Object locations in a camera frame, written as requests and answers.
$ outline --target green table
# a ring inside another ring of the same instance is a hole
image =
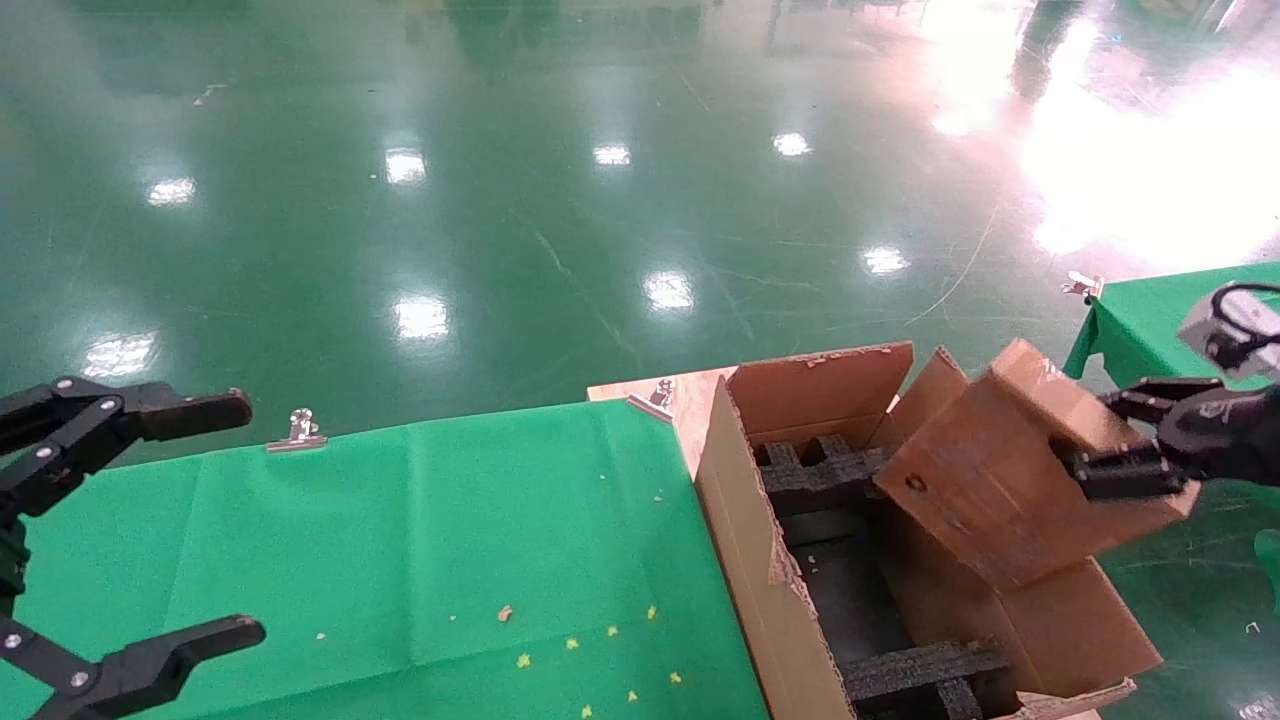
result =
[[[29,544],[17,616],[83,656],[266,625],[148,717],[768,717],[671,425],[625,401],[111,470]],[[0,719],[45,696],[0,666]]]
[[[1178,328],[1197,301],[1231,281],[1280,283],[1280,263],[1107,284],[1091,306],[1062,372],[1079,379],[1084,363],[1100,352],[1107,374],[1120,387],[1143,375],[1220,375],[1208,360],[1178,340]],[[1280,307],[1280,296],[1260,297]],[[1231,384],[1252,388],[1265,380]]]
[[[1088,356],[1101,352],[1121,387],[1143,375],[1221,374],[1178,340],[1178,328],[1196,301],[1230,281],[1280,282],[1280,264],[1108,284],[1064,370],[1079,378]],[[1187,521],[1100,559],[1165,656],[1138,678],[1137,693],[1103,710],[1106,720],[1277,716],[1280,620],[1253,548],[1272,528],[1280,528],[1276,491],[1215,482]]]

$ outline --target box flap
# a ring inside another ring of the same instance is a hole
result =
[[[1134,430],[1107,419],[1106,407],[1025,342],[1001,357],[1000,373],[983,374],[928,419],[876,478],[956,557],[1011,589],[1185,518],[1198,488],[1174,501],[1089,502],[1051,439],[1115,447]],[[1055,400],[1069,405],[1065,415],[1052,410]],[[1068,416],[1111,429],[1070,429]]]
[[[879,416],[911,369],[910,342],[741,365],[728,379],[748,436]]]
[[[1111,450],[1140,442],[1142,433],[1107,410],[1089,391],[1068,378],[1025,340],[1015,340],[995,360],[987,374],[1025,410],[1044,424],[1052,438],[1070,441],[1082,450]],[[1181,493],[1147,501],[1164,505],[1175,519],[1190,515],[1199,496],[1192,482]]]
[[[951,357],[945,347],[933,351],[924,369],[902,393],[901,400],[890,410],[888,419],[881,423],[868,443],[870,447],[896,448],[920,429],[924,423],[937,415],[952,400],[969,387],[969,378]]]
[[[696,484],[774,720],[851,720],[844,683],[724,380],[712,402]]]
[[[1161,662],[1092,557],[1002,594],[1001,603],[1050,694],[1091,693]]]
[[[911,641],[991,638],[1009,660],[997,688],[1009,700],[1015,691],[1088,694],[1161,662],[1092,557],[997,593],[900,509],[886,507],[874,523],[884,542],[881,569]]]
[[[1068,698],[1037,693],[1018,693],[1018,701],[1023,707],[1012,715],[1005,715],[996,720],[1065,720],[1089,710],[1111,705],[1117,700],[1124,700],[1133,694],[1135,689],[1138,689],[1138,685],[1129,678],[1125,678],[1124,682],[1110,688]]]

